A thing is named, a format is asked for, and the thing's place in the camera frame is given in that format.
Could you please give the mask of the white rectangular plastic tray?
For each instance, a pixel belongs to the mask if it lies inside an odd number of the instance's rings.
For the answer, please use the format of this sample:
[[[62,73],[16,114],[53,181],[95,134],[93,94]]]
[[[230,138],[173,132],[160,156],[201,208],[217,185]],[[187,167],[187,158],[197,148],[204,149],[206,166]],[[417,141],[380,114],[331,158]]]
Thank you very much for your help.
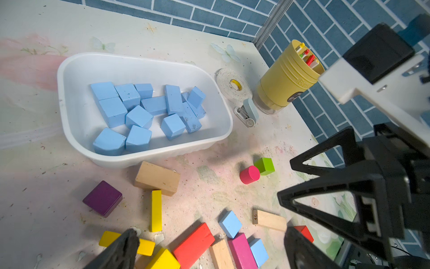
[[[233,128],[214,79],[190,64],[81,53],[57,79],[68,142],[102,167],[207,149]]]

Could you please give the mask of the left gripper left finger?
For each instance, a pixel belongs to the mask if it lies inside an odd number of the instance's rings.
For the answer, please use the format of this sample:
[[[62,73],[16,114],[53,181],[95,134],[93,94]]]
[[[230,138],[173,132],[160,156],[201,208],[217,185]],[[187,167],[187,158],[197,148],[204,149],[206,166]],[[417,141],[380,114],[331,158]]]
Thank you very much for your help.
[[[126,246],[124,239],[136,240]],[[84,269],[134,269],[139,244],[137,232],[133,229],[126,230],[119,239],[107,247],[95,259],[93,259]]]

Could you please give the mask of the blue thin block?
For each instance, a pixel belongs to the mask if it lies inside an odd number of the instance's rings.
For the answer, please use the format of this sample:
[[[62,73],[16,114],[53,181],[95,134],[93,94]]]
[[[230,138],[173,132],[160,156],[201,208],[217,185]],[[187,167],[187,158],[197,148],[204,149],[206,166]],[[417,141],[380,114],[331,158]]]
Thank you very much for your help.
[[[187,102],[183,102],[183,112],[180,118],[189,134],[199,131],[202,127],[202,124]]]

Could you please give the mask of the small blue block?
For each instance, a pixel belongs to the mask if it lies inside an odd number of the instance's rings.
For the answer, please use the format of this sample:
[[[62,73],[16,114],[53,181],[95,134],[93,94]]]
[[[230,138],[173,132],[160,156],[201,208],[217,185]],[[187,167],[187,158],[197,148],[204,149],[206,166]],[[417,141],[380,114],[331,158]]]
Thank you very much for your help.
[[[204,99],[206,98],[206,94],[202,92],[199,88],[194,87],[187,97],[187,102],[195,108],[199,108]]]

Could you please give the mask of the blue long block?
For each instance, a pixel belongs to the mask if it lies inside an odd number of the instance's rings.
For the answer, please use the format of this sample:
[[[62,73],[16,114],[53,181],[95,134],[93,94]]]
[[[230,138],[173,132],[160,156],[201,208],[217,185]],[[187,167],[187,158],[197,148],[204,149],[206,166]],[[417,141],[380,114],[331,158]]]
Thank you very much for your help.
[[[128,113],[112,82],[90,85],[95,103],[109,128],[125,124]]]
[[[154,116],[167,113],[165,96],[141,99],[141,106]]]
[[[189,104],[189,106],[190,106],[191,110],[193,111],[193,113],[195,114],[195,116],[198,119],[204,118],[206,116],[206,111],[204,110],[204,108],[201,105],[197,108],[190,105],[190,103],[188,102],[188,96],[189,96],[188,92],[181,93],[181,97],[182,97],[183,102],[186,102]]]

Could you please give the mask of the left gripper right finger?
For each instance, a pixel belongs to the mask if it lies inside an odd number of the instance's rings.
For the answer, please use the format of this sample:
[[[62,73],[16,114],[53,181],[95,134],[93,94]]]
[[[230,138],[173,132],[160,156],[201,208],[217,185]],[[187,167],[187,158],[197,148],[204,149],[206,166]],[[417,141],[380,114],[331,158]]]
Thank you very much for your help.
[[[284,246],[291,269],[340,269],[293,226],[286,230]]]

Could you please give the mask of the blue cube pair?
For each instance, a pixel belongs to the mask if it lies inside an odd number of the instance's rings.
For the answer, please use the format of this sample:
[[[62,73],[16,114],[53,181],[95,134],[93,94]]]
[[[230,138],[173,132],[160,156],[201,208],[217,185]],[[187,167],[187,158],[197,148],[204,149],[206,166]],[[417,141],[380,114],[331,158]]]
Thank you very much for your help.
[[[255,238],[249,245],[257,267],[261,268],[269,259],[263,241]]]
[[[165,97],[168,115],[181,115],[184,111],[180,87],[165,85]]]

